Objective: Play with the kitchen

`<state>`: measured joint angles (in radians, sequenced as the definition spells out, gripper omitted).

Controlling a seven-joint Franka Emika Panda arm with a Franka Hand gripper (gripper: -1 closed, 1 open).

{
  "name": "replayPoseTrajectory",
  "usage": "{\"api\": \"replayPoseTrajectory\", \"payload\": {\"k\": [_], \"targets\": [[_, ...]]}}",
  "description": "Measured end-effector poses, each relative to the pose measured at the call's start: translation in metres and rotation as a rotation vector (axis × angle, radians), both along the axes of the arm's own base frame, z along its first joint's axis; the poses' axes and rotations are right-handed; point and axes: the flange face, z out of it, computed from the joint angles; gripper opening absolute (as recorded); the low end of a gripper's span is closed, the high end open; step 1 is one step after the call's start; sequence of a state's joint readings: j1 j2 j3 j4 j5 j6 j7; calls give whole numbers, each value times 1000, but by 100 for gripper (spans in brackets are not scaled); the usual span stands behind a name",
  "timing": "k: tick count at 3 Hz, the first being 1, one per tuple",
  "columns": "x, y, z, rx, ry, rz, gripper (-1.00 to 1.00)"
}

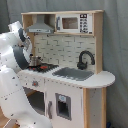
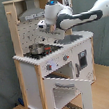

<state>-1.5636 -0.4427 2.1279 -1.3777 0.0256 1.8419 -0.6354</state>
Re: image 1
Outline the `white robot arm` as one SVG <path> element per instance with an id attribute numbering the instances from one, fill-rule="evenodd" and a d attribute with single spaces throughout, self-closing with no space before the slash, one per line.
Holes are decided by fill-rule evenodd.
<path id="1" fill-rule="evenodd" d="M 0 34 L 0 108 L 19 128 L 52 128 L 50 120 L 30 105 L 17 73 L 29 66 L 32 43 L 21 23 Z"/>

